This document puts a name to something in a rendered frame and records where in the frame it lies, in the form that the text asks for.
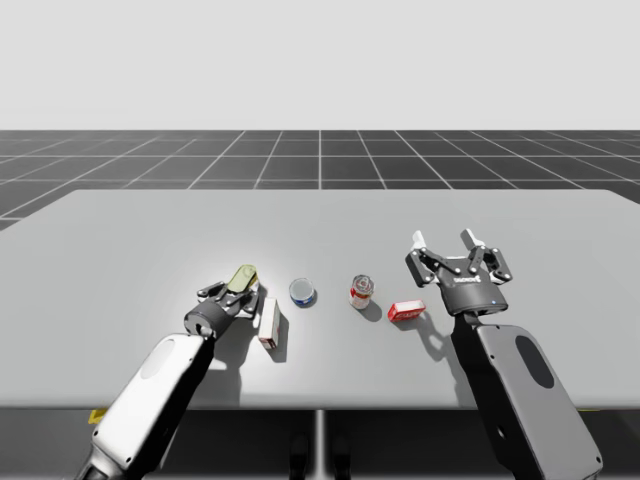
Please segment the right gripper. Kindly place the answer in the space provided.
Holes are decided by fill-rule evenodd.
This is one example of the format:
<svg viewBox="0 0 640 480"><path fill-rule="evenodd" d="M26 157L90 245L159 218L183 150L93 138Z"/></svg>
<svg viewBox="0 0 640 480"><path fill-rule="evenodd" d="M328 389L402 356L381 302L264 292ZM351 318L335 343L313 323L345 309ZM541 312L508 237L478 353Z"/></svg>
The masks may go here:
<svg viewBox="0 0 640 480"><path fill-rule="evenodd" d="M469 250L469 257L445 259L427 248L420 230L413 233L405 263L416 286L438 283L450 316L462 313L482 316L507 310L508 303L498 285L512 281L513 275L502 251L487 246L470 229L463 230L460 238Z"/></svg>

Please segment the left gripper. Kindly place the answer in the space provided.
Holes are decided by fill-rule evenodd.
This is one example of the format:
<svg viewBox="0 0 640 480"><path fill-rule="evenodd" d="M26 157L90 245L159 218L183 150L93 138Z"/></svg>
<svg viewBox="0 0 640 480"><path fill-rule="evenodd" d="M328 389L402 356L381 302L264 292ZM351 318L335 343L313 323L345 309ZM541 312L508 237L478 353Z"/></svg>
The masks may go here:
<svg viewBox="0 0 640 480"><path fill-rule="evenodd" d="M191 335L222 337L235 318L253 318L260 300L260 286L254 284L242 292L228 290L220 281L196 292L199 301L184 317L184 327Z"/></svg>

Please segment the green and blue rectangular can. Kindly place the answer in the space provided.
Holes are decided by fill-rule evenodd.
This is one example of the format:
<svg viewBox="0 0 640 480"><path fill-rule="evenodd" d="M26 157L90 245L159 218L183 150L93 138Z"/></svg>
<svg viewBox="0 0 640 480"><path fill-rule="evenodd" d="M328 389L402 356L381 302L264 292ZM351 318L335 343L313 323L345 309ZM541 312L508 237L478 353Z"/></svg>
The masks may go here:
<svg viewBox="0 0 640 480"><path fill-rule="evenodd" d="M227 283L227 290L233 294L241 294L250 290L257 280L256 267L251 264L243 264Z"/></svg>

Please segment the blue flat can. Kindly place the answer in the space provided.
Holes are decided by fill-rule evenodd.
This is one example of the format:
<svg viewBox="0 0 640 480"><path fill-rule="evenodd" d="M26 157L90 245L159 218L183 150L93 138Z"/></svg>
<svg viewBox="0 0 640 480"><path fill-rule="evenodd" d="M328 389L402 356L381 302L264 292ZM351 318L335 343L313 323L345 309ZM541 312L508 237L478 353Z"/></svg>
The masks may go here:
<svg viewBox="0 0 640 480"><path fill-rule="evenodd" d="M289 295L296 306L307 308L315 301L316 290L308 278L296 278L289 286Z"/></svg>

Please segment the red and white can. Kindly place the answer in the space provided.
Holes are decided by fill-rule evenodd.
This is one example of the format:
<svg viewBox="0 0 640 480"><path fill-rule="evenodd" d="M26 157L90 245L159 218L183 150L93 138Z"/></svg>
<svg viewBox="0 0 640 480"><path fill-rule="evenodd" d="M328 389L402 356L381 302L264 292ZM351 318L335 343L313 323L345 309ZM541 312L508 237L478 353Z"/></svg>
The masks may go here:
<svg viewBox="0 0 640 480"><path fill-rule="evenodd" d="M349 292L349 303L358 310L365 309L375 290L373 279L364 274L356 275Z"/></svg>

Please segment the red and white carton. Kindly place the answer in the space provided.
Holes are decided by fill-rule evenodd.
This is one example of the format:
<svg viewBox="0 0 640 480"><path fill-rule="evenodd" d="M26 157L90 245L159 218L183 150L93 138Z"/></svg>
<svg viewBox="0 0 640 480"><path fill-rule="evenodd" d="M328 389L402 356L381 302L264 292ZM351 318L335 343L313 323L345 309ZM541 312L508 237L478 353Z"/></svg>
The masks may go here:
<svg viewBox="0 0 640 480"><path fill-rule="evenodd" d="M278 347L280 327L280 309L275 298L267 297L264 300L260 316L258 339L266 350L274 350Z"/></svg>

